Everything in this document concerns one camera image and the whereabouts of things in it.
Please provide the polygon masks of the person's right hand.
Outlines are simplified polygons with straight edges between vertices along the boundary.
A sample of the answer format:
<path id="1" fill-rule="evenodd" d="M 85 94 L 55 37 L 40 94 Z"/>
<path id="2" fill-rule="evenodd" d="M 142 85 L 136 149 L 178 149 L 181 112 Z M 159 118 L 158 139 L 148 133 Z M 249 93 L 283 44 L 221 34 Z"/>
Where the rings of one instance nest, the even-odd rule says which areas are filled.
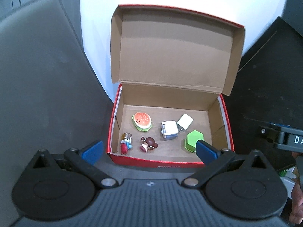
<path id="1" fill-rule="evenodd" d="M 300 180 L 297 179 L 292 193 L 292 209 L 289 216 L 289 221 L 294 224 L 301 224 L 303 219 L 303 209 L 302 209 L 302 201 L 303 201 L 303 194 L 300 187 Z"/>

